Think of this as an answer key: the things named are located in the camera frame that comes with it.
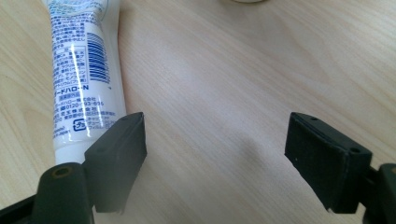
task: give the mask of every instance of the clamp jaw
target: clamp jaw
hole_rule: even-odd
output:
[[[37,194],[0,211],[2,224],[92,224],[99,213],[121,212],[147,156],[143,113],[119,119],[86,152],[82,164],[54,166]]]
[[[373,153],[320,119],[291,113],[286,157],[336,214],[366,207],[364,224],[396,223],[396,164],[370,167]]]

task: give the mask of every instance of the white container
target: white container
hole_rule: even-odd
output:
[[[126,115],[120,77],[120,0],[43,0],[52,29],[56,164],[84,152]]]

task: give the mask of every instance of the screw hole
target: screw hole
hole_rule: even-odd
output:
[[[106,148],[105,147],[99,147],[98,149],[96,149],[97,152],[105,152]]]
[[[353,153],[360,153],[361,152],[360,149],[355,148],[355,147],[351,148],[350,151],[353,152]]]
[[[72,173],[72,168],[69,166],[60,167],[52,172],[54,178],[62,178]]]

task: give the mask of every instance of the wood grain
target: wood grain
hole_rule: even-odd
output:
[[[361,223],[327,213],[283,156],[290,112],[396,162],[396,3],[125,0],[128,112],[148,158],[123,216],[97,223]],[[0,3],[0,208],[54,164],[49,16]]]

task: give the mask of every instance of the barcode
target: barcode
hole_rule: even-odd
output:
[[[101,37],[87,33],[88,62],[90,63],[90,80],[110,82],[104,42]]]

